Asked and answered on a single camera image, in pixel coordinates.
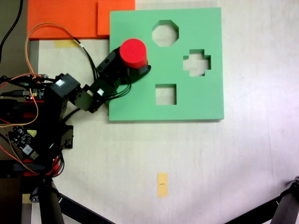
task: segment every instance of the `red cylindrical block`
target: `red cylindrical block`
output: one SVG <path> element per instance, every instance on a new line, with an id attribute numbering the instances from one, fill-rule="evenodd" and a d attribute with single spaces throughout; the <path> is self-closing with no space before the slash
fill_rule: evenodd
<path id="1" fill-rule="evenodd" d="M 120 55 L 124 64 L 138 69 L 148 64 L 146 46 L 138 39 L 128 39 L 120 47 Z"/>

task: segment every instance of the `green foam board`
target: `green foam board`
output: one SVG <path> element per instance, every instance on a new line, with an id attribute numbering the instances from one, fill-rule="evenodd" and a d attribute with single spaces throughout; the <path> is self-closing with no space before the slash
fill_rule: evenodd
<path id="1" fill-rule="evenodd" d="M 165 21 L 174 23 L 179 38 L 160 47 L 152 40 L 152 31 Z M 146 44 L 152 70 L 132 84 L 128 95 L 109 103 L 109 120 L 224 118 L 220 8 L 111 12 L 110 49 L 129 38 Z M 210 57 L 204 76 L 191 77 L 183 70 L 183 59 L 192 51 Z M 176 85 L 176 105 L 156 105 L 156 85 Z"/>

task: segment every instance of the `yellow tape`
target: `yellow tape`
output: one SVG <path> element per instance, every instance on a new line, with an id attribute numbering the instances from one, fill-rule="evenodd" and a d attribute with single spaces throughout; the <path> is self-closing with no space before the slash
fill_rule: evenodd
<path id="1" fill-rule="evenodd" d="M 23 194 L 22 195 L 22 203 L 23 204 L 31 204 L 31 201 L 30 201 L 30 194 Z"/>
<path id="2" fill-rule="evenodd" d="M 36 136 L 36 130 L 27 130 L 28 134 L 30 134 L 32 137 Z"/>
<path id="3" fill-rule="evenodd" d="M 158 183 L 158 197 L 166 197 L 168 195 L 167 191 L 167 173 L 158 173 L 157 175 Z"/>
<path id="4" fill-rule="evenodd" d="M 55 48 L 79 48 L 79 44 L 75 40 L 55 40 Z"/>

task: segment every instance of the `white table surface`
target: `white table surface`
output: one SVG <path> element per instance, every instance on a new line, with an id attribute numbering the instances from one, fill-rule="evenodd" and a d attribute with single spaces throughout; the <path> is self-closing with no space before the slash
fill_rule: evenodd
<path id="1" fill-rule="evenodd" d="M 224 120 L 110 123 L 102 106 L 68 121 L 74 147 L 54 182 L 117 224 L 223 224 L 299 175 L 299 1 L 136 0 L 139 10 L 192 7 L 222 8 Z M 82 42 L 95 64 L 108 54 L 108 40 Z M 93 81 L 79 48 L 40 41 L 38 64 L 40 74 Z M 33 224 L 39 216 L 34 204 Z"/>

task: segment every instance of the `orange foam board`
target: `orange foam board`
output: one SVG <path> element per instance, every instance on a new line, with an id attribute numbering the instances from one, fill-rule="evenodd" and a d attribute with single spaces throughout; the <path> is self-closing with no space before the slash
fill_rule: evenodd
<path id="1" fill-rule="evenodd" d="M 135 0 L 99 0 L 98 1 L 98 37 L 109 38 L 110 12 L 135 10 Z"/>
<path id="2" fill-rule="evenodd" d="M 134 10 L 135 0 L 28 0 L 27 33 L 42 22 L 65 26 L 79 39 L 109 37 L 110 11 Z M 71 39 L 60 28 L 38 28 L 31 40 Z"/>
<path id="3" fill-rule="evenodd" d="M 27 33 L 42 22 L 65 26 L 77 38 L 97 38 L 98 0 L 28 0 Z M 60 28 L 38 28 L 30 39 L 70 39 Z"/>

